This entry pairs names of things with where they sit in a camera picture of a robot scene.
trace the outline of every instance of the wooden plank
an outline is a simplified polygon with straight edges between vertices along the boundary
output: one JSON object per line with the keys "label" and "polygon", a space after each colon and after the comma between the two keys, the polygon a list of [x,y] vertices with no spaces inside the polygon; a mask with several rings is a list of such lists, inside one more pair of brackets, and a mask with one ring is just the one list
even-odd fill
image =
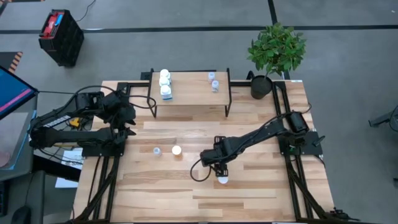
{"label": "wooden plank", "polygon": [[[308,101],[303,83],[281,82],[286,84],[291,109],[305,111]],[[116,89],[117,82],[105,81],[103,85]],[[275,116],[271,94],[255,100],[247,87],[231,90],[233,102],[228,118],[222,106],[165,106],[158,110],[156,119],[149,110],[136,108],[137,125],[130,127],[137,135],[129,136],[120,160],[111,222],[294,220],[285,162],[276,138],[247,148],[229,162],[227,184],[220,184],[213,172],[204,182],[190,178],[191,166],[202,150],[213,147],[215,135],[241,136]],[[147,91],[147,87],[135,87],[131,94],[146,95]],[[130,102],[146,105],[144,98],[131,98]],[[310,112],[304,118],[313,125]],[[94,119],[94,128],[105,126],[102,120]],[[176,144],[182,148],[182,157],[171,153]],[[153,154],[154,147],[161,148],[161,156]],[[308,189],[325,210],[331,210],[333,200],[324,166],[313,156],[302,156],[302,160]],[[76,215],[87,204],[95,164],[96,158],[87,158],[83,165],[74,204]],[[198,164],[193,176],[202,179],[208,171],[208,167]],[[100,217],[104,217],[106,199],[101,202]],[[304,217],[302,198],[299,201]]]}
{"label": "wooden plank", "polygon": [[159,106],[176,105],[228,105],[229,89],[226,72],[216,72],[220,87],[217,93],[211,90],[208,72],[171,72],[172,100],[162,100],[159,86],[160,73],[152,74],[150,96]]}

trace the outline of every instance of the black plant pot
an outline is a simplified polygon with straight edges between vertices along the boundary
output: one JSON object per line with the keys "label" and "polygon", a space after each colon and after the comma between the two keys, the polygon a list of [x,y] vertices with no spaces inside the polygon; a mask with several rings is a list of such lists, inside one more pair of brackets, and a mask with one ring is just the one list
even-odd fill
{"label": "black plant pot", "polygon": [[264,75],[258,75],[251,80],[250,94],[254,99],[260,100],[272,90],[272,81]]}

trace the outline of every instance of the potted plant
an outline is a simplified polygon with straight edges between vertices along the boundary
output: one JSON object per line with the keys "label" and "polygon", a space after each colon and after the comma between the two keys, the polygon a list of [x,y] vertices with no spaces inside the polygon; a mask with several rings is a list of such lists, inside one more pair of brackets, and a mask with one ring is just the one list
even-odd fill
{"label": "potted plant", "polygon": [[272,90],[271,73],[283,74],[285,71],[295,70],[303,60],[305,53],[305,39],[303,33],[295,33],[293,27],[284,28],[280,23],[267,26],[260,31],[257,40],[251,41],[248,48],[251,60],[256,64],[257,71],[266,68],[266,75],[258,75],[251,81],[251,95],[261,99]]}

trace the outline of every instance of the wooden tabletop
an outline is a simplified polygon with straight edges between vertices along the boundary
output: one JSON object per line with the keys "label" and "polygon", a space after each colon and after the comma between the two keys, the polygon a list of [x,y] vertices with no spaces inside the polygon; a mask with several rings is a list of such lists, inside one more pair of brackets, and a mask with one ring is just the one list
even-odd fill
{"label": "wooden tabletop", "polygon": [[[117,82],[106,81],[103,85],[116,89]],[[291,109],[305,111],[308,102],[303,83],[286,81],[286,85]],[[146,87],[132,89],[133,95],[146,93]],[[229,182],[225,185],[217,181],[214,173],[204,182],[194,182],[190,178],[191,166],[199,159],[202,150],[213,147],[214,136],[241,136],[275,116],[272,94],[255,100],[250,96],[249,87],[232,87],[232,98],[227,118],[224,108],[217,106],[169,106],[158,112],[157,119],[149,110],[136,108],[137,125],[131,128],[137,135],[128,138],[125,154],[120,160],[112,222],[294,220],[285,162],[279,154],[276,138],[247,148],[229,162]],[[146,105],[145,99],[132,98],[131,101]],[[306,113],[304,117],[312,128],[311,114]],[[93,129],[104,126],[102,120],[95,118]],[[174,145],[181,146],[182,158],[172,155]],[[153,154],[154,147],[161,148],[160,157]],[[74,203],[76,215],[87,205],[96,160],[96,157],[90,157],[84,162]],[[302,156],[302,160],[308,189],[326,211],[331,210],[333,201],[323,165],[313,156]],[[201,165],[193,171],[193,175],[200,179],[207,173],[208,167]],[[302,194],[297,192],[305,217]],[[104,195],[100,217],[104,217],[108,199],[108,193]]]}
{"label": "wooden tabletop", "polygon": [[171,72],[172,100],[163,100],[160,95],[160,73],[152,74],[150,96],[156,100],[158,106],[165,105],[228,105],[229,89],[228,74],[215,72],[219,82],[217,93],[211,91],[211,83],[208,82],[208,72]]}

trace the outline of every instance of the white object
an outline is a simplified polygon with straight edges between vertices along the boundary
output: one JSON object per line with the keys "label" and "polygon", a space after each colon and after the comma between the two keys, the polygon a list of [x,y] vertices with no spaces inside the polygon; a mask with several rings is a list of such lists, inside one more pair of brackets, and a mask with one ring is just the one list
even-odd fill
{"label": "white object", "polygon": [[172,89],[168,85],[164,85],[160,88],[160,94],[163,100],[171,100],[173,98]]}
{"label": "white object", "polygon": [[175,156],[181,155],[181,152],[182,152],[182,149],[181,149],[180,146],[173,146],[173,148],[172,148],[172,153],[173,153]]}
{"label": "white object", "polygon": [[228,182],[228,177],[217,177],[217,179],[221,184],[226,184]]}
{"label": "white object", "polygon": [[214,79],[216,78],[216,74],[214,72],[209,72],[209,76],[207,78],[207,80],[209,81],[209,83],[212,83],[214,81]]}
{"label": "white object", "polygon": [[169,80],[170,84],[172,82],[172,76],[170,74],[170,72],[167,69],[162,69],[160,71],[160,77],[165,77]]}
{"label": "white object", "polygon": [[164,86],[164,85],[170,86],[169,79],[166,78],[166,77],[161,77],[161,78],[159,79],[159,85],[160,85],[160,86]]}
{"label": "white object", "polygon": [[154,154],[156,156],[161,156],[162,155],[162,151],[158,147],[156,147],[156,148],[154,148]]}
{"label": "white object", "polygon": [[216,92],[218,92],[218,81],[217,80],[214,80],[212,83],[211,83],[211,90],[213,91],[213,93],[216,93]]}
{"label": "white object", "polygon": [[[76,161],[76,162],[81,162],[83,163],[84,160],[81,156],[82,148],[74,148],[72,151],[65,151],[63,152],[63,157],[62,159],[65,161]],[[76,164],[76,163],[70,163],[70,162],[64,162],[62,161],[63,165],[71,166],[77,169],[80,169],[83,167],[81,164]],[[70,181],[70,180],[65,180],[64,178],[58,177],[57,181],[55,183],[55,188],[77,188],[78,182]]]}

